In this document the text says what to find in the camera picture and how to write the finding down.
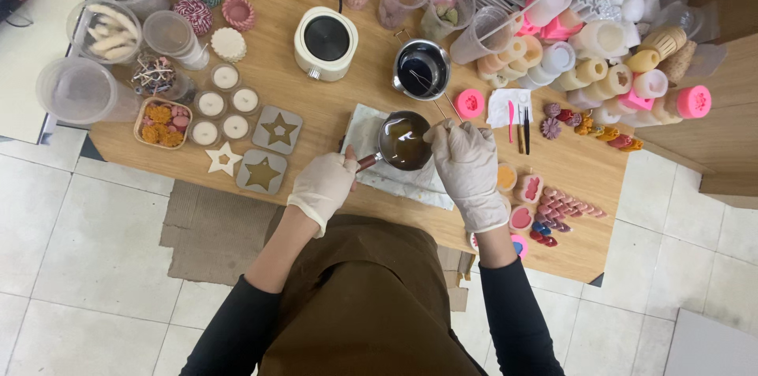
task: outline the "pink ribbed candle holder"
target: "pink ribbed candle holder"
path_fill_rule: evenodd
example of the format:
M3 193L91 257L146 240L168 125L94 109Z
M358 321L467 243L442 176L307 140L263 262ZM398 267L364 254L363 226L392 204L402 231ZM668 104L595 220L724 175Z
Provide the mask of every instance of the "pink ribbed candle holder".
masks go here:
M239 32L248 31L255 26L255 11L248 0L225 0L221 13L229 25Z

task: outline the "tealight candle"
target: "tealight candle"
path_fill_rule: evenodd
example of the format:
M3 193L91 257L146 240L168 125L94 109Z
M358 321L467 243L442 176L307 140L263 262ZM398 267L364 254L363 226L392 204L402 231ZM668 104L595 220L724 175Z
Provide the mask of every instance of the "tealight candle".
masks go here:
M243 114L251 114L258 108L258 94L249 88L237 89L232 94L232 106Z
M189 136L197 145L213 145L218 141L218 128L207 120L198 121Z
M211 81L221 90L229 90L240 84L240 72L228 63L219 63L211 71Z
M245 117L230 114L223 119L223 134L229 139L242 139L250 131L250 124Z
M226 106L221 95L214 91L206 90L195 97L195 108L208 118L220 118Z

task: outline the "brown apron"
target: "brown apron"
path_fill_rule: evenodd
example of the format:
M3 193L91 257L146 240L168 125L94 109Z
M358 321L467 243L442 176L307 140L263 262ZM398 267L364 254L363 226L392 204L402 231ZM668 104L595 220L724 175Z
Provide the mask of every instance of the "brown apron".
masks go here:
M335 216L308 242L273 339L260 376L481 374L450 329L437 244L379 219Z

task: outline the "small saucepan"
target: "small saucepan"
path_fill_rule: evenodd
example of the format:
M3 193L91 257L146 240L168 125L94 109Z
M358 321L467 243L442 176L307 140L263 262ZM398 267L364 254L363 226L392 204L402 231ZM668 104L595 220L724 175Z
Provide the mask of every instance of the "small saucepan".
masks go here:
M431 158L431 145L424 142L424 133L430 128L429 122L417 113L395 111L379 129L379 152L358 160L358 171L379 160L407 172L423 168Z

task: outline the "saucepan handle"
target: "saucepan handle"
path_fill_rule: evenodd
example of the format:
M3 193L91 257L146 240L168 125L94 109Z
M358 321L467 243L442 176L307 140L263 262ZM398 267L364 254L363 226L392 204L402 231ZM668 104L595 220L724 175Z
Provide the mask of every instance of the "saucepan handle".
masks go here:
M382 159L381 152L377 152L376 154L372 154L372 155L369 155L368 157L361 158L360 160L358 160L358 165L360 167L358 168L358 171L356 171L356 173L362 172L363 170L373 166L374 164L377 163L377 161L381 159Z

